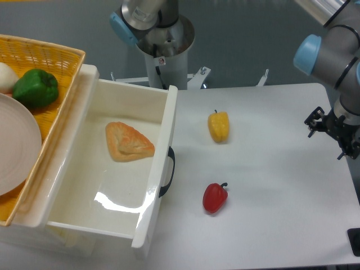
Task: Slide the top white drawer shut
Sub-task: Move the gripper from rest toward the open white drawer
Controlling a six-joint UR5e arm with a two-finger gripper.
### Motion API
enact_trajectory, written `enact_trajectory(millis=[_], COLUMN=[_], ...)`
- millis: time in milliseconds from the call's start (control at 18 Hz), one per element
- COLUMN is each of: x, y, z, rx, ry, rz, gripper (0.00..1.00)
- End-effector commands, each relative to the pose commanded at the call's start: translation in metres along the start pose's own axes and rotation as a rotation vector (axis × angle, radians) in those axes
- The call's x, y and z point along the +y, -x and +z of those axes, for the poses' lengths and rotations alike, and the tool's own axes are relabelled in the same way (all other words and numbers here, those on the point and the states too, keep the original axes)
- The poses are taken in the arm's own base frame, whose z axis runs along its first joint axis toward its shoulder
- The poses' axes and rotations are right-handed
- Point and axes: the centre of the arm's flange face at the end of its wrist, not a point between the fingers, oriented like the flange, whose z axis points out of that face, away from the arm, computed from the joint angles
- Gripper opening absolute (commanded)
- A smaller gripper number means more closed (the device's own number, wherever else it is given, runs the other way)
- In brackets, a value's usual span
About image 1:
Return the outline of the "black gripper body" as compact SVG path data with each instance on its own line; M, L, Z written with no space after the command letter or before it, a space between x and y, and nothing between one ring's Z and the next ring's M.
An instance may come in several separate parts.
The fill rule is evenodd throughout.
M354 157L357 159L359 157L359 125L346 124L345 120L344 115L337 117L331 109L322 121L326 126L326 133L337 142L341 137L352 140Z

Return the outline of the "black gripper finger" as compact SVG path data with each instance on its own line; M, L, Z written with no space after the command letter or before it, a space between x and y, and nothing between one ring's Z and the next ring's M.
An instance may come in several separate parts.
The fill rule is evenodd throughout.
M323 118L325 117L324 110L318 106L309 116L305 119L304 124L308 127L308 138L314 135L315 132L325 132L326 126L323 124Z
M354 148L352 145L352 140L349 138L339 138L338 140L339 147L341 148L341 153L337 157L338 160L347 156L351 159L355 159L354 157Z

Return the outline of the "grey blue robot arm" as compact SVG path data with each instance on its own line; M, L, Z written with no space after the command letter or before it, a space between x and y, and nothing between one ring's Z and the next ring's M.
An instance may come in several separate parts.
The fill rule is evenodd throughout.
M315 109L305 120L311 133L336 140L341 155L359 157L359 3L299 1L298 5L327 30L310 35L299 46L293 63L339 91L331 111ZM109 18L114 33L145 57L151 87L187 89L187 53L195 31L180 15L177 1L123 1Z

